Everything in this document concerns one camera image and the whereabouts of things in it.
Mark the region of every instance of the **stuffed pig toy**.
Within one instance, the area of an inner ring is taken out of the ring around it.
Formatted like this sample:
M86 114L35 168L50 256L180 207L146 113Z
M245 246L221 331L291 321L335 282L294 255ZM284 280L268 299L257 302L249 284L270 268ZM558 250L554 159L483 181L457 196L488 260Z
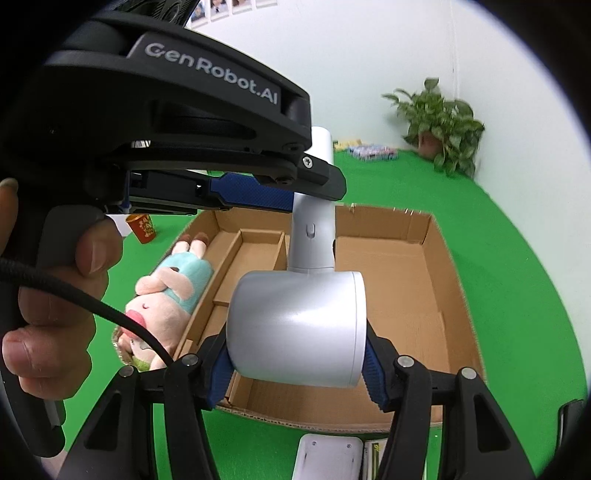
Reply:
M125 306L125 314L154 335L174 355L189 318L197 306L213 268L203 259L207 235L198 233L190 241L185 235L156 270L135 285L136 298ZM121 330L117 344L139 371L164 368L164 362L140 338Z

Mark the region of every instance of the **brown flower pot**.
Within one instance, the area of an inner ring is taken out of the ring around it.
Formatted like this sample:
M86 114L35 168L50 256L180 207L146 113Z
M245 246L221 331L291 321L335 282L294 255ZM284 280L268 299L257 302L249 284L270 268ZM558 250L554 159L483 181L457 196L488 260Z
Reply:
M421 157L433 160L441 152L443 152L443 143L430 131L418 135L418 154Z
M142 244L151 242L156 236L156 230L154 230L154 224L150 215L144 213L141 215L129 215L125 221Z

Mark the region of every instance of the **human hand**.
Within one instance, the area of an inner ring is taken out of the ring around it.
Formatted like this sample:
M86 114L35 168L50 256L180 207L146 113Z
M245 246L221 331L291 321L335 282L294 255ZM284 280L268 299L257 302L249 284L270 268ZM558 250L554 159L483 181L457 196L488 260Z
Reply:
M17 219L18 183L0 182L0 254L8 243ZM107 270L121 259L123 239L113 220L90 227L76 245L76 264L47 273L66 281L97 299L105 294ZM48 293L21 287L18 305L25 327L2 339L4 362L19 376L21 388L46 400L75 395L92 366L86 351L95 335L93 314Z

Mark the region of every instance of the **orange paper cup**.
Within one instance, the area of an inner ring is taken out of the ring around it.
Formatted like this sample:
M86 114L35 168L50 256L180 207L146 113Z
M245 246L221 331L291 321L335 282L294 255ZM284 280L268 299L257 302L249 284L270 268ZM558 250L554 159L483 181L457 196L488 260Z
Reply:
M151 242L156 236L156 230L154 230L152 219L146 213L139 215L128 215L125 221L131 227L135 233L135 236L142 244Z

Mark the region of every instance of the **green table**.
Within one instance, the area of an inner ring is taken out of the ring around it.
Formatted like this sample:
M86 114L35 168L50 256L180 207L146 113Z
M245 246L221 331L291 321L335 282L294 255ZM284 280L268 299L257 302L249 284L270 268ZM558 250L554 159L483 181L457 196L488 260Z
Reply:
M466 292L489 386L536 471L552 455L558 408L586 396L583 364L564 307L528 244L472 181L448 179L412 153L397 161L361 163L337 154L348 181L346 203L409 208L435 214ZM157 238L125 240L123 260L111 271L105 301L122 310L137 279L148 274L190 217L156 216ZM93 369L66 402L68 446L104 387L121 366L111 345L113 326L98 319L90 346ZM205 423L222 480L289 480L299 430L214 411ZM170 478L162 409L155 411L161 479ZM427 470L436 478L440 430L432 429Z

